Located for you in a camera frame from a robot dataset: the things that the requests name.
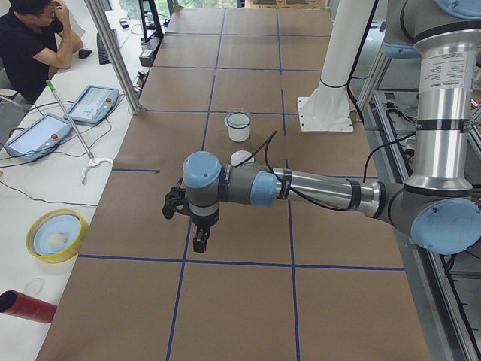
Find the clear glass funnel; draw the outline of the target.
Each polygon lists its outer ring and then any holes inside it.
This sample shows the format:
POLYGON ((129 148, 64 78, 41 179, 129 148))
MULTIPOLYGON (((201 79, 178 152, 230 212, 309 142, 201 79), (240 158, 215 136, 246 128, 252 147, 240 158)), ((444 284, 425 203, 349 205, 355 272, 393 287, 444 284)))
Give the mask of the clear glass funnel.
POLYGON ((251 123, 250 115, 244 109, 231 109, 225 116, 225 124, 229 128, 244 129, 251 123))

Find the white enamel mug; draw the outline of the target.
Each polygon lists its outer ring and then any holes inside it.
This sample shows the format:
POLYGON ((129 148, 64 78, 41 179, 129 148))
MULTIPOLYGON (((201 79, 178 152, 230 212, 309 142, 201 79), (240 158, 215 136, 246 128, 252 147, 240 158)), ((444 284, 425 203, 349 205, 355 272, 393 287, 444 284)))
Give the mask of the white enamel mug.
POLYGON ((250 135, 250 115, 244 110, 230 110, 224 119, 231 141, 241 143, 250 135))

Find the yellow rimmed bowl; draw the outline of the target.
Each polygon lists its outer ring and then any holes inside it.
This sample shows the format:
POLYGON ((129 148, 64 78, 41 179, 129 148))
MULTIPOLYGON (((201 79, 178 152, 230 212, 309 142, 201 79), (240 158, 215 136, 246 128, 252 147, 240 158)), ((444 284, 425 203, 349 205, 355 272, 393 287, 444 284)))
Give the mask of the yellow rimmed bowl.
POLYGON ((26 235, 26 249, 49 264, 65 262, 79 252, 88 222, 76 211, 60 208, 38 218, 26 235))

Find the far teach pendant tablet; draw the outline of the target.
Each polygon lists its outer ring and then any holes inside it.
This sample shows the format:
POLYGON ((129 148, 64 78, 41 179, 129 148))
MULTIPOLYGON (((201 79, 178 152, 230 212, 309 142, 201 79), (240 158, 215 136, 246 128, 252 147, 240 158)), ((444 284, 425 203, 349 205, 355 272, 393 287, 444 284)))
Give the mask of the far teach pendant tablet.
POLYGON ((116 106, 119 95, 118 89, 89 85, 77 97, 68 113, 75 123, 99 124, 116 106))

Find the teach pendant tablet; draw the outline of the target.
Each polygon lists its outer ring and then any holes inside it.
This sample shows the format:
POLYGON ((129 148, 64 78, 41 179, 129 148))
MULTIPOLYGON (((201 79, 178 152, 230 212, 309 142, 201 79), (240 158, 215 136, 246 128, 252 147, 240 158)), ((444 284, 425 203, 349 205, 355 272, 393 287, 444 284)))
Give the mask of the teach pendant tablet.
POLYGON ((68 113, 75 123, 99 124, 116 106, 119 95, 118 89, 89 85, 77 97, 68 113))
POLYGON ((72 125, 55 114, 47 113, 5 144, 6 151, 26 162, 52 153, 72 131, 72 125))

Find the near teach pendant tablet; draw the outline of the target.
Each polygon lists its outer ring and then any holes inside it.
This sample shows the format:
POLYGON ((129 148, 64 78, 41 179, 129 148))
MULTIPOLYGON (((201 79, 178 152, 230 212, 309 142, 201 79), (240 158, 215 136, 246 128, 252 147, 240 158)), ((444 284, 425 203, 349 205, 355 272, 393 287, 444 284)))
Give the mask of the near teach pendant tablet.
POLYGON ((52 153, 72 131, 72 125, 55 114, 47 113, 5 144, 6 151, 26 162, 52 153))

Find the black keyboard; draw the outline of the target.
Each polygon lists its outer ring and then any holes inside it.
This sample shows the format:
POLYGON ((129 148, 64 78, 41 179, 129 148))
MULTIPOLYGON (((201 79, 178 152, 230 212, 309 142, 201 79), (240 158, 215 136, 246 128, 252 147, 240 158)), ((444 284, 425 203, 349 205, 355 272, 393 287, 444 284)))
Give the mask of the black keyboard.
POLYGON ((99 33, 96 35, 96 44, 97 44, 99 64, 100 65, 109 64, 110 58, 109 58, 109 55, 107 53, 107 49, 106 49, 99 33))

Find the red cylinder tube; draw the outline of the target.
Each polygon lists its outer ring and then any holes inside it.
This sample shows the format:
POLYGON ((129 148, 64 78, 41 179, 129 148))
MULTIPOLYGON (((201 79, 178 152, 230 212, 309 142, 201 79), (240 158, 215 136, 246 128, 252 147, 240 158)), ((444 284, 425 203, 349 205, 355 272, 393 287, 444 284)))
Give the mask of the red cylinder tube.
POLYGON ((36 299, 16 290, 7 290, 1 294, 2 314, 38 323, 51 323, 56 309, 57 306, 52 303, 36 299))

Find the grabber reach stick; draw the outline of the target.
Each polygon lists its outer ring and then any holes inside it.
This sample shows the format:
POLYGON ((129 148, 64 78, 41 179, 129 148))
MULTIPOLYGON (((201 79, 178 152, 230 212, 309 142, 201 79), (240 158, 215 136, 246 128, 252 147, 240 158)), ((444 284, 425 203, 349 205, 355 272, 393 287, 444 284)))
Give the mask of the grabber reach stick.
POLYGON ((64 106, 62 100, 60 99, 59 94, 57 93, 54 85, 51 83, 50 80, 46 81, 46 85, 50 89, 51 93, 53 94, 60 108, 62 109, 64 115, 67 118, 67 121, 70 123, 72 129, 74 130, 75 135, 77 136, 81 145, 83 146, 83 149, 85 150, 86 155, 89 157, 89 161, 81 173, 81 183, 85 185, 87 182, 87 175, 91 169, 99 167, 102 163, 109 163, 113 165, 113 159, 94 156, 93 152, 90 150, 85 139, 83 138, 80 130, 77 128, 77 125, 75 124, 74 120, 71 118, 71 115, 68 113, 66 107, 64 106))

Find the black computer mouse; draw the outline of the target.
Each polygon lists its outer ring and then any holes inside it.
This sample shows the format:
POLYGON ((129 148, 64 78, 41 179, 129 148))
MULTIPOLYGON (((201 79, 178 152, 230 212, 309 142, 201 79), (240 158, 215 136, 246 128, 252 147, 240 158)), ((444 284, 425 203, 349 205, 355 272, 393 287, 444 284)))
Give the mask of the black computer mouse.
POLYGON ((92 50, 90 49, 79 49, 78 51, 78 58, 79 59, 87 59, 92 54, 92 50))

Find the seated person black shirt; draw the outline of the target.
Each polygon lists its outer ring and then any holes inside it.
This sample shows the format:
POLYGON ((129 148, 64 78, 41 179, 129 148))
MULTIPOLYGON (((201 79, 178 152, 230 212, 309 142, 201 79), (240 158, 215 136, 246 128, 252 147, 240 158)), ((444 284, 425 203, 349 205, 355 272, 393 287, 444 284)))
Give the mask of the seated person black shirt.
POLYGON ((63 1, 10 0, 1 16, 1 59, 13 88, 35 103, 59 69, 83 48, 63 1))

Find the aluminium frame post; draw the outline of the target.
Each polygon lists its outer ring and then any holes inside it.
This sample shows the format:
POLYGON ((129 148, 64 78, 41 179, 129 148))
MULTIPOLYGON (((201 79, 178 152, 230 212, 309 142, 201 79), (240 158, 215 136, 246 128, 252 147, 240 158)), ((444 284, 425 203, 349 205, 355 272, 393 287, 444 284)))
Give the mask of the aluminium frame post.
POLYGON ((95 0, 85 0, 84 2, 107 50, 117 80, 129 104, 129 108, 133 114, 138 114, 141 110, 141 104, 132 85, 120 49, 114 40, 103 5, 100 1, 95 0))

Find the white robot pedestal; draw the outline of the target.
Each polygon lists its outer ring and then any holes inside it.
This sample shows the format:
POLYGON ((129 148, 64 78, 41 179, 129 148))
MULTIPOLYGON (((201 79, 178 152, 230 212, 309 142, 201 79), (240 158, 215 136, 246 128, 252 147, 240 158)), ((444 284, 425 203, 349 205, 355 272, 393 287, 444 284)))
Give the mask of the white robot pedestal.
POLYGON ((352 132, 349 79, 377 8, 374 0, 343 0, 337 7, 318 87, 298 98, 302 132, 352 132))

